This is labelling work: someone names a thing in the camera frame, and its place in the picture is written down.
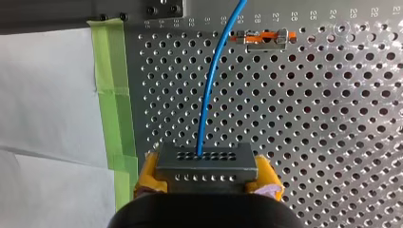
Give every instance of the cable connector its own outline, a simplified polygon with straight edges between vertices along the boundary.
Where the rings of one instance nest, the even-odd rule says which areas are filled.
[[[269,51],[287,49],[287,43],[297,40],[297,33],[282,28],[278,31],[265,30],[258,31],[237,31],[236,36],[232,36],[230,41],[240,45],[247,45],[248,51]]]

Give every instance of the perforated metal panel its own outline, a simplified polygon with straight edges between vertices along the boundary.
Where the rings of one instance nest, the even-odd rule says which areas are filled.
[[[236,1],[127,28],[136,146],[195,145],[205,74]],[[306,227],[398,227],[403,213],[403,4],[249,1],[237,29],[297,31],[284,51],[228,44],[205,142],[250,142]]]

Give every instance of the cable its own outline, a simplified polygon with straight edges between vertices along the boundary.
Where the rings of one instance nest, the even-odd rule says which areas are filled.
[[[204,95],[202,99],[201,105],[201,118],[199,122],[199,131],[198,131],[198,142],[197,142],[197,152],[198,156],[202,155],[202,142],[204,138],[204,130],[205,130],[205,121],[207,119],[207,105],[210,100],[210,92],[211,86],[214,82],[214,74],[217,69],[217,64],[219,63],[222,50],[225,46],[225,42],[228,40],[229,32],[231,31],[232,27],[234,26],[235,22],[237,21],[238,15],[243,10],[247,3],[247,0],[240,0],[238,5],[235,7],[234,11],[232,12],[231,17],[229,18],[224,31],[222,32],[221,38],[219,43],[216,47],[216,52],[214,53],[213,61],[211,62],[210,69],[208,70],[207,74],[207,82],[205,84]]]

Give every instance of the white fabric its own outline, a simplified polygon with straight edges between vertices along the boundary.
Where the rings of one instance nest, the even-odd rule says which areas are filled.
[[[107,167],[89,28],[0,36],[0,149]]]
[[[0,227],[100,228],[114,212],[113,171],[0,151]]]

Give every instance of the green tape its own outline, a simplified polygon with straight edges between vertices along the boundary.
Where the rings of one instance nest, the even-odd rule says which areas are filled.
[[[130,200],[129,174],[125,172],[114,172],[115,177],[115,208],[116,211],[125,206]]]
[[[118,210],[132,200],[138,178],[124,23],[120,19],[88,23],[92,31],[107,166],[115,170],[115,202]]]

